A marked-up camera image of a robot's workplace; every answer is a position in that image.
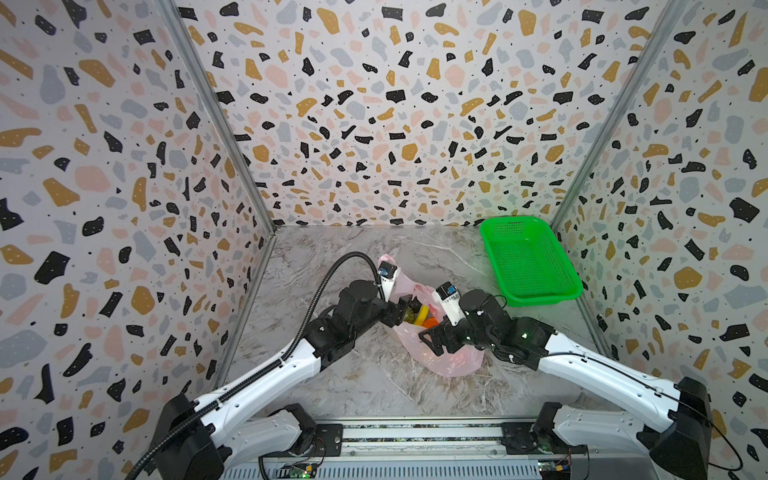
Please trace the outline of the pink plastic bag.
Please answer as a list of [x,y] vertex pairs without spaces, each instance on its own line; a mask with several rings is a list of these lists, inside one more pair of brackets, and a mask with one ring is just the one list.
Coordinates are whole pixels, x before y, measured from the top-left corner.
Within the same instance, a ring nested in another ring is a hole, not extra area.
[[453,284],[435,288],[415,282],[389,255],[379,258],[378,268],[387,299],[405,302],[404,320],[393,331],[414,360],[446,378],[467,376],[481,367],[484,353],[464,330],[466,317]]

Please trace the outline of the green plastic basket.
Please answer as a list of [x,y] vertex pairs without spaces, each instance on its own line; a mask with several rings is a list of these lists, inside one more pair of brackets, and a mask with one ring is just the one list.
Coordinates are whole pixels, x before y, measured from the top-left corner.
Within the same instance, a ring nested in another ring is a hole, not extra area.
[[479,225],[499,290],[512,307],[579,298],[582,282],[547,222],[530,216],[491,218]]

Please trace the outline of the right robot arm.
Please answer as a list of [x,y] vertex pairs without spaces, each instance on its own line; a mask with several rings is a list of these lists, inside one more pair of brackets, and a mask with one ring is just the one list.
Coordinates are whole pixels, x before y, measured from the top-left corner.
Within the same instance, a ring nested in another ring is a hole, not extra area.
[[420,340],[437,356],[466,347],[574,383],[617,406],[589,411],[546,402],[530,428],[538,449],[555,454],[589,446],[645,453],[681,479],[709,473],[711,408],[706,387],[689,377],[659,379],[584,347],[531,317],[511,317],[479,289],[459,293],[451,283],[432,295],[443,313]]

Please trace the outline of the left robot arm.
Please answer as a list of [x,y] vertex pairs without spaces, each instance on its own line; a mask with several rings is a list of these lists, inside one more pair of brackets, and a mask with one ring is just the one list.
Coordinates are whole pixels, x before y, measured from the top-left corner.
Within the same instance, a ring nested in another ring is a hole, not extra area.
[[302,407],[285,407],[263,421],[253,416],[343,358],[374,325],[400,325],[411,300],[355,280],[334,305],[309,308],[297,336],[268,361],[194,400],[183,393],[172,397],[128,478],[218,479],[249,457],[292,449],[315,427]]

